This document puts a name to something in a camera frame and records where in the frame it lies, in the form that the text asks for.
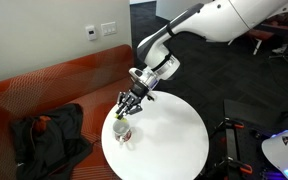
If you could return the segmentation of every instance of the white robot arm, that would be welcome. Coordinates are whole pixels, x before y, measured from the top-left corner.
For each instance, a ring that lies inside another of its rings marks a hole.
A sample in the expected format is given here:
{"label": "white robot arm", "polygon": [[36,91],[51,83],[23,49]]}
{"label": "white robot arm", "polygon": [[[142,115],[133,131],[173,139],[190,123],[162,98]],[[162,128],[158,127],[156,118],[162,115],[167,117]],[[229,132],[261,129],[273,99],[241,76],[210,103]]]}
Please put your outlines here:
{"label": "white robot arm", "polygon": [[207,40],[227,42],[268,17],[285,12],[288,0],[215,0],[187,9],[139,44],[137,56],[147,67],[143,71],[130,69],[134,85],[119,94],[117,118],[141,111],[140,103],[145,96],[154,99],[151,90],[158,81],[174,75],[180,62],[163,44],[174,35],[186,31]]}

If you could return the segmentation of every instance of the white wall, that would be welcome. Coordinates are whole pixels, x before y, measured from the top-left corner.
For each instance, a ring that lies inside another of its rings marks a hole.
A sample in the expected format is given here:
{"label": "white wall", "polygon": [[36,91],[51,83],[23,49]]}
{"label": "white wall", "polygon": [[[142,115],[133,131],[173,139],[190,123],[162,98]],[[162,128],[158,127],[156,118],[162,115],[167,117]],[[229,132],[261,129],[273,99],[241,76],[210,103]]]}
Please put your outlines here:
{"label": "white wall", "polygon": [[172,20],[191,6],[208,2],[212,0],[156,0],[156,16]]}
{"label": "white wall", "polygon": [[130,0],[130,4],[138,4],[138,3],[145,3],[145,2],[152,2],[156,0]]}
{"label": "white wall", "polygon": [[[118,33],[102,36],[112,21]],[[131,45],[129,0],[0,0],[0,80],[120,44]]]}

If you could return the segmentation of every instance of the black jacket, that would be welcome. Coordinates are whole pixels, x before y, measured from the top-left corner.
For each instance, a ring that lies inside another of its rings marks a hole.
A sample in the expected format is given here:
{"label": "black jacket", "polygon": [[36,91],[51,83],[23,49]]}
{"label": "black jacket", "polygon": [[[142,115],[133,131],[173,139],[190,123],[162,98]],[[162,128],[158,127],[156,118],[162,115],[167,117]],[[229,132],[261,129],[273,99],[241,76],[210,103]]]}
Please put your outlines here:
{"label": "black jacket", "polygon": [[[41,116],[51,120],[37,134],[33,125]],[[17,179],[69,179],[74,166],[92,152],[91,144],[81,136],[82,120],[81,107],[66,104],[12,123]]]}

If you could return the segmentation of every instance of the orange couch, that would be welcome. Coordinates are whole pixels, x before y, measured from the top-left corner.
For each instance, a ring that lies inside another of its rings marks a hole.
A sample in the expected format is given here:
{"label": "orange couch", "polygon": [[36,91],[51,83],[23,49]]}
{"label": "orange couch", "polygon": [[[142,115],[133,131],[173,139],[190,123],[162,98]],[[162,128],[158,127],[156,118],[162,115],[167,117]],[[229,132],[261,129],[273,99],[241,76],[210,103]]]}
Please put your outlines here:
{"label": "orange couch", "polygon": [[[0,82],[0,179],[15,179],[16,163],[9,123],[65,103],[83,107],[82,135],[101,138],[106,114],[118,92],[131,86],[132,50],[121,45]],[[100,143],[72,172],[72,179],[118,179]]]}

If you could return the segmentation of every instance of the dark carpet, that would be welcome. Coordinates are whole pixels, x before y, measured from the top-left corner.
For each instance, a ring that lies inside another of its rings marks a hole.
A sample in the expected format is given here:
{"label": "dark carpet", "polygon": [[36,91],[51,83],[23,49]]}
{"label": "dark carpet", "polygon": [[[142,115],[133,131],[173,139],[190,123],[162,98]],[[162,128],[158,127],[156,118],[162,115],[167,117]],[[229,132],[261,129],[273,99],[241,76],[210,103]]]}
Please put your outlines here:
{"label": "dark carpet", "polygon": [[[134,54],[145,37],[162,28],[167,21],[155,16],[156,3],[131,5]],[[225,99],[270,109],[288,111],[288,64],[268,59],[271,50],[281,46],[282,38],[273,36],[253,55],[254,40],[241,36],[227,43],[208,43],[190,33],[180,33],[169,48],[181,62],[175,80],[161,81],[156,90],[166,91],[188,102],[202,117],[208,132],[224,118]],[[136,59],[136,66],[143,63]],[[209,163],[222,155],[216,140],[211,141]]]}

